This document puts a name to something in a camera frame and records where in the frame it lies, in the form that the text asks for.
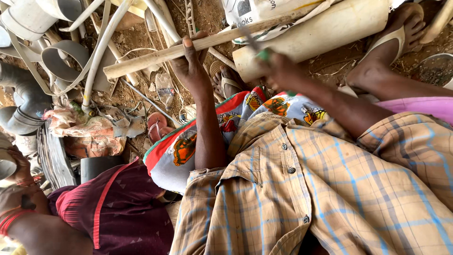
shirt button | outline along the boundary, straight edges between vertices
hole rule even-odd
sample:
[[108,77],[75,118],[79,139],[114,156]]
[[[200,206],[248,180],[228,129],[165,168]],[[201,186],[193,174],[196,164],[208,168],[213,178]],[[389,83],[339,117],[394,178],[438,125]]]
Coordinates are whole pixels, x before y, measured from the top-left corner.
[[295,173],[295,172],[296,172],[296,168],[294,168],[294,167],[288,168],[288,173],[289,174],[292,174],[292,173]]
[[308,217],[308,215],[305,215],[302,220],[304,221],[304,223],[308,223],[310,221],[310,217]]

man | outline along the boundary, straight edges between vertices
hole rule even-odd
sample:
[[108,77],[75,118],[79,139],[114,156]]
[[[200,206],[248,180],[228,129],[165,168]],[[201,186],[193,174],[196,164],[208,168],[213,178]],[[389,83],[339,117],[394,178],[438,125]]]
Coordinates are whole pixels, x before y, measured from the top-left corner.
[[[453,91],[389,69],[418,44],[422,20],[419,5],[401,6],[349,74],[349,85],[381,101],[448,97],[451,105]],[[403,38],[395,31],[404,31]],[[314,248],[453,254],[450,125],[423,113],[394,114],[330,89],[273,54],[270,82],[305,95],[328,115],[308,127],[269,108],[247,120],[226,150],[199,61],[205,52],[197,53],[188,37],[182,43],[185,58],[173,66],[197,105],[196,170],[187,180],[170,254],[302,254]],[[291,108],[288,100],[279,105]]]

grey pipe ring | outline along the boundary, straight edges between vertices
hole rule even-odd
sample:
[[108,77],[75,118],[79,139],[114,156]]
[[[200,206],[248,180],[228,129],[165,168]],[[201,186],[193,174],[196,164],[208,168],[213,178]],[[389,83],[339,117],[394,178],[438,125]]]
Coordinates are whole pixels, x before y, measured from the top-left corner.
[[69,67],[63,59],[61,59],[58,54],[58,50],[61,50],[75,59],[82,69],[90,59],[88,56],[88,50],[76,42],[63,40],[54,45],[48,46],[41,52],[43,63],[52,74],[68,82],[75,81],[80,75],[80,72]]

black pipe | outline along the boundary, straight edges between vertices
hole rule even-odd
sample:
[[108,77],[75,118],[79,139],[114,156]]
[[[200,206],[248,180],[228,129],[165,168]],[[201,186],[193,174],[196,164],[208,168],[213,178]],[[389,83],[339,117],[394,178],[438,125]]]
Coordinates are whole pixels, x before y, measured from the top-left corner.
[[13,87],[24,101],[19,107],[0,109],[0,126],[16,135],[36,131],[46,110],[52,109],[52,97],[44,93],[30,71],[0,61],[0,85]]

person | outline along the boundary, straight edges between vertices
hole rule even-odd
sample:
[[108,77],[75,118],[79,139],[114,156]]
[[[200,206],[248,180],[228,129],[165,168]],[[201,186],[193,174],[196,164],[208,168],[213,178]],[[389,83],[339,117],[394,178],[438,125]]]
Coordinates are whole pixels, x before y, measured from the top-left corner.
[[[46,197],[22,153],[15,147],[8,153],[19,167],[8,178],[17,185],[0,190],[0,235],[18,239],[28,254],[122,255],[152,250],[165,255],[170,251],[173,225],[157,200],[165,191],[137,160]],[[23,197],[36,208],[25,207]]]
[[[232,115],[258,92],[240,92],[228,100],[235,104],[216,108],[219,76],[213,88],[205,52],[183,38],[185,57],[172,65],[197,118],[146,160],[158,185],[184,193],[170,254],[453,254],[453,128],[451,115],[434,117],[452,114],[453,91],[389,68],[417,46],[424,26],[418,4],[402,5],[347,81],[383,103],[436,100],[435,113],[393,111],[339,92],[274,53],[270,67],[263,65],[269,83],[299,95],[258,101],[244,120]],[[231,113],[225,122],[223,113]],[[150,158],[156,155],[164,159]],[[181,174],[177,187],[178,168],[165,164],[194,171]],[[158,183],[165,173],[170,180]]]

